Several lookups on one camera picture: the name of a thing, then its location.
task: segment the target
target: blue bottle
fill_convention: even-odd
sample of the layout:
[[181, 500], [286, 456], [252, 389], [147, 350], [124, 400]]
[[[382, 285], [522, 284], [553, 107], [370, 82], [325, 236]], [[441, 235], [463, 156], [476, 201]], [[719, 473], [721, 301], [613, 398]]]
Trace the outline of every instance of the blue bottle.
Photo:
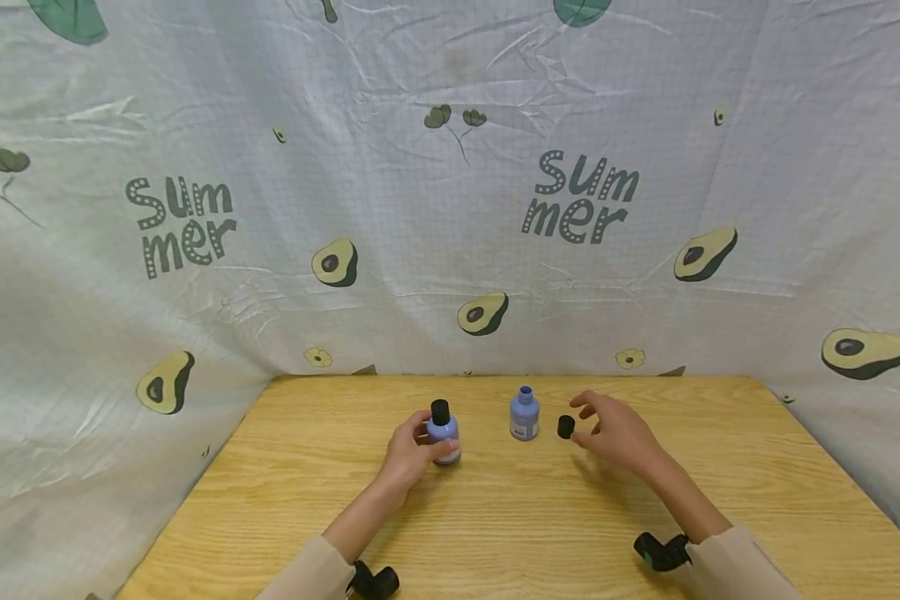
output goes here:
[[[446, 400], [433, 400], [430, 403], [430, 412], [430, 421], [427, 422], [427, 435], [430, 436], [430, 443], [460, 440], [460, 425], [457, 424], [457, 418], [450, 414], [450, 405]], [[437, 465], [453, 465], [460, 460], [460, 455], [461, 448], [457, 447], [450, 454], [441, 456], [433, 462]]]
[[530, 386], [520, 387], [511, 400], [511, 435], [527, 442], [533, 440], [540, 430], [540, 403], [533, 397]]

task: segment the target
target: sleeve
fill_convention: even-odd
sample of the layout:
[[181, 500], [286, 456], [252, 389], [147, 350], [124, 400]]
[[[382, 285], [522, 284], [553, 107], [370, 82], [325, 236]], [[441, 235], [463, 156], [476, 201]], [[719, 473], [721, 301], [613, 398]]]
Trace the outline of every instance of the sleeve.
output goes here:
[[311, 539], [257, 600], [343, 600], [355, 570], [323, 536]]
[[686, 546], [690, 561], [677, 579], [704, 600], [802, 600], [783, 573], [743, 527], [733, 527], [700, 545]]

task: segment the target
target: white curtain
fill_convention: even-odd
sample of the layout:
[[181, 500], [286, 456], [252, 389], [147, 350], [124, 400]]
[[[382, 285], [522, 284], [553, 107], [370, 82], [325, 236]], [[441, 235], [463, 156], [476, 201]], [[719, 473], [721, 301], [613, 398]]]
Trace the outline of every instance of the white curtain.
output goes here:
[[0, 598], [279, 373], [748, 374], [900, 527], [900, 1], [98, 4], [0, 0]]

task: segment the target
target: black clamp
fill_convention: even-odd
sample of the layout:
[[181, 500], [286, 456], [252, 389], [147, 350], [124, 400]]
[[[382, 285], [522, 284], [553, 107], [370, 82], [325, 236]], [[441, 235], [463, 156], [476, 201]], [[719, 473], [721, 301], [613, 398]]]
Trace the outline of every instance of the black clamp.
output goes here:
[[350, 580], [348, 590], [359, 594], [363, 600], [388, 600], [400, 588], [400, 579], [392, 567], [385, 567], [374, 575], [363, 561], [356, 561], [353, 566], [357, 573]]
[[650, 534], [650, 532], [642, 532], [640, 537], [636, 538], [633, 543], [633, 549], [647, 563], [647, 567], [657, 571], [657, 573], [666, 573], [684, 563], [693, 563], [690, 555], [686, 551], [686, 545], [690, 543], [690, 538], [680, 534], [666, 544], [660, 543], [659, 539]]

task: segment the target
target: bottle cap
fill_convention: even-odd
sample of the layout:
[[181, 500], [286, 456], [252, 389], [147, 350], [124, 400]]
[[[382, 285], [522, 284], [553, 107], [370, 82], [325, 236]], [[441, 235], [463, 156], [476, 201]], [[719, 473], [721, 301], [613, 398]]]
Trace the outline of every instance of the bottle cap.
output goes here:
[[439, 426], [450, 423], [450, 405], [443, 398], [430, 403], [430, 421]]
[[577, 422], [574, 421], [574, 417], [563, 415], [557, 422], [557, 435], [564, 438], [564, 440], [569, 440], [570, 436], [573, 435], [573, 430], [576, 426]]

